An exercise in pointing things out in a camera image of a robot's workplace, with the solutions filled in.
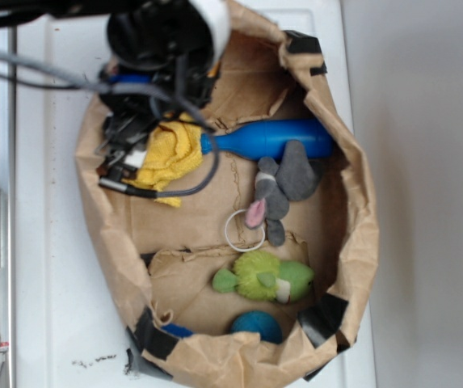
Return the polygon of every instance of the gray stuffed mouse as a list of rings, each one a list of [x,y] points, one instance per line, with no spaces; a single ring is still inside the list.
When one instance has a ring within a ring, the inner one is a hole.
[[[305,200],[316,190],[322,173],[316,174],[300,141],[287,142],[280,165],[273,158],[261,158],[255,179],[255,202],[246,213],[246,226],[256,229],[267,222],[267,239],[274,247],[285,242],[281,219],[289,201]]]

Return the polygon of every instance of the green plush turtle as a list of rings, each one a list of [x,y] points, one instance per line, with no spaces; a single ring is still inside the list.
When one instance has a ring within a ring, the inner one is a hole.
[[[297,302],[306,296],[314,280],[312,268],[292,260],[280,260],[266,251],[252,251],[234,262],[233,271],[222,268],[213,277],[219,293],[236,291],[255,301]]]

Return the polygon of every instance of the pink ear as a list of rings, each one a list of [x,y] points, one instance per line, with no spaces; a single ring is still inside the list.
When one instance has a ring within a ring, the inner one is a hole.
[[[263,219],[265,218],[266,207],[267,202],[265,198],[256,200],[250,204],[246,213],[246,226],[249,229],[256,229],[262,225]]]

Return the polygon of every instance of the blue object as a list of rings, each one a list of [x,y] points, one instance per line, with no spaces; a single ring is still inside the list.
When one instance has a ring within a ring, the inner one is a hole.
[[[215,136],[215,139],[221,150],[251,160],[260,160],[264,156],[281,160],[285,144],[290,140],[303,143],[310,159],[330,156],[334,144],[317,119],[258,121],[229,135]],[[203,154],[212,150],[206,134],[202,135],[200,144]]]
[[[152,78],[144,74],[118,74],[109,78],[110,83],[150,83]]]
[[[262,341],[281,344],[283,336],[278,322],[268,313],[263,311],[250,311],[240,315],[231,326],[231,333],[250,331],[259,333]]]
[[[162,329],[167,333],[179,338],[186,338],[193,335],[193,331],[173,323],[169,323],[168,325],[163,326]]]

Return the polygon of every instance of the white wall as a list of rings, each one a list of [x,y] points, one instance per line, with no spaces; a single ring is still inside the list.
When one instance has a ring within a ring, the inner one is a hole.
[[[343,18],[381,221],[378,386],[463,386],[463,1],[343,0]]]

